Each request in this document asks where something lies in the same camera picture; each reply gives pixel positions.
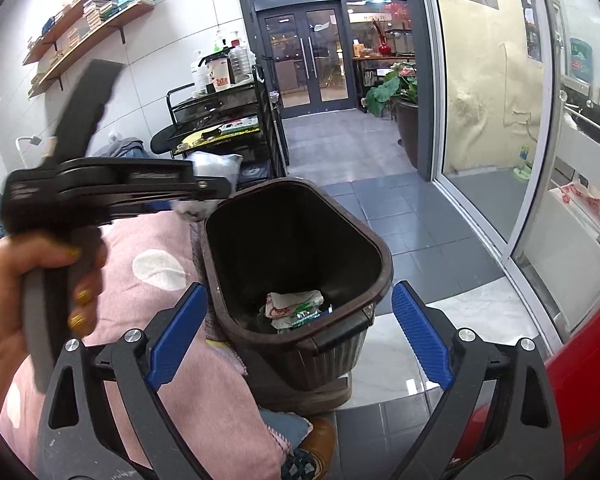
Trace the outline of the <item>left hand, yellow nails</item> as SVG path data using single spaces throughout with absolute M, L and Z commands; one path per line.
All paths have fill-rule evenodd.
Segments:
M 67 318 L 70 330 L 80 337 L 94 332 L 97 325 L 98 297 L 104 290 L 102 269 L 108 249 L 98 240 L 95 261 L 76 284 L 71 311 Z M 37 269 L 71 266 L 80 250 L 43 232 L 6 236 L 0 241 L 0 413 L 16 371 L 27 359 L 21 317 L 21 282 L 24 274 Z

